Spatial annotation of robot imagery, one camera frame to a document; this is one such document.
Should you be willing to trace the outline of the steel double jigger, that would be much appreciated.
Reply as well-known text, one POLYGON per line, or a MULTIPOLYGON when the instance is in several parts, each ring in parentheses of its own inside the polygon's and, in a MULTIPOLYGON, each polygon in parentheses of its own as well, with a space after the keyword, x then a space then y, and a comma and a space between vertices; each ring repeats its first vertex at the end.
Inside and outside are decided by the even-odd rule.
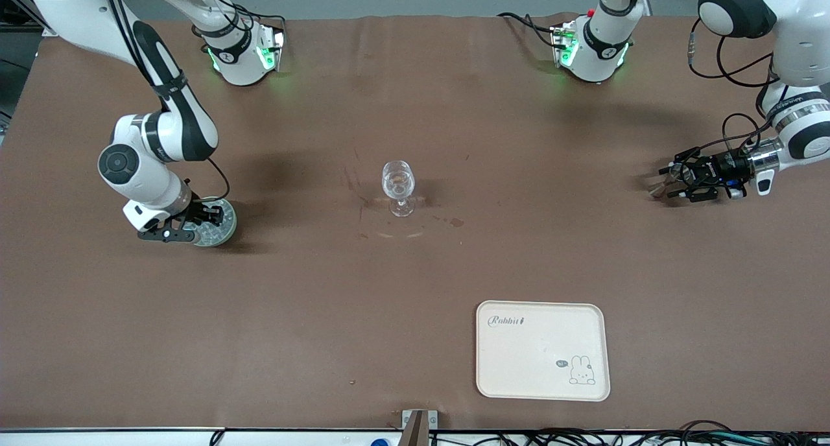
POLYGON ((649 194, 656 200, 667 197, 672 188, 676 188, 679 183, 684 182, 686 170, 685 166, 681 163, 668 163, 667 167, 658 171, 660 180, 649 187, 649 194))

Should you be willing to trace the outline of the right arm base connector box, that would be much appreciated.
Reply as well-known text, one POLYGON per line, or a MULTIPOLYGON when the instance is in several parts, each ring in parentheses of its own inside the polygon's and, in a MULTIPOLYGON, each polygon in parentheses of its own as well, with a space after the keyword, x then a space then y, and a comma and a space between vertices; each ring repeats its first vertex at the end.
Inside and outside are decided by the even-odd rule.
POLYGON ((285 44, 283 29, 259 25, 257 55, 266 71, 279 71, 281 54, 285 44))

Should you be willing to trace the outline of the clear wine glass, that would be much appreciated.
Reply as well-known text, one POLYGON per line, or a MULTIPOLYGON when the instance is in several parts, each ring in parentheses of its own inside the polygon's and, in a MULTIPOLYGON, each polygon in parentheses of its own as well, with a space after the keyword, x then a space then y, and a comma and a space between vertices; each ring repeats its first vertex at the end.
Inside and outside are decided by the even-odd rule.
POLYGON ((383 192, 390 200, 390 212, 393 215, 407 217, 412 214, 415 185, 413 171, 406 161, 391 161, 383 166, 383 192))

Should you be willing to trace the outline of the brown table cover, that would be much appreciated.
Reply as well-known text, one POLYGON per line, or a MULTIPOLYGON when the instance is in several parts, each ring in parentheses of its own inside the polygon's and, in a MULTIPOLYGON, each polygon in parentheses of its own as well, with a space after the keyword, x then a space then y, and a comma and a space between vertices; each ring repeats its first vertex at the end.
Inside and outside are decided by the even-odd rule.
POLYGON ((137 239, 97 159, 158 109, 136 69, 44 39, 0 148, 0 428, 830 430, 830 161, 771 194, 670 206, 651 176, 756 93, 687 68, 690 18, 646 18, 613 80, 499 18, 291 21, 237 88, 155 23, 220 131, 238 228, 137 239), (409 163, 414 209, 383 167, 409 163), (475 385, 483 301, 604 314, 605 401, 475 385))

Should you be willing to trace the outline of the cream rabbit print tray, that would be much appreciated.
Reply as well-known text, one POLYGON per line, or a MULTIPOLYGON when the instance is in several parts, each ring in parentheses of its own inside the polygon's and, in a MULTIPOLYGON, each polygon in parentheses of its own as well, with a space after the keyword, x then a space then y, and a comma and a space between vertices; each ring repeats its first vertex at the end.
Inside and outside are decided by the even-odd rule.
POLYGON ((496 399, 605 401, 611 382, 604 314, 587 303, 481 302, 475 385, 496 399))

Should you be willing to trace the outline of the aluminium frame profile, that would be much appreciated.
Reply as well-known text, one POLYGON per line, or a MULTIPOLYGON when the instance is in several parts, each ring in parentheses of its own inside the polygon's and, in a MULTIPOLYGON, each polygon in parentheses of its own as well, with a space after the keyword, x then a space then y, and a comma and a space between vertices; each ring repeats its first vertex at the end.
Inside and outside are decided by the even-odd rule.
POLYGON ((0 0, 0 33, 38 33, 57 36, 34 0, 0 0))

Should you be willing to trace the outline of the metal clamp bracket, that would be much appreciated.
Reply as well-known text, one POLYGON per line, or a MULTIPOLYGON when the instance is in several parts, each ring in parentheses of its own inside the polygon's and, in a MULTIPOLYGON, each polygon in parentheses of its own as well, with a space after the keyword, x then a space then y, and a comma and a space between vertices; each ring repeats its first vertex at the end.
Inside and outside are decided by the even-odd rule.
POLYGON ((433 433, 438 420, 437 410, 402 411, 402 434, 397 446, 435 446, 433 433))

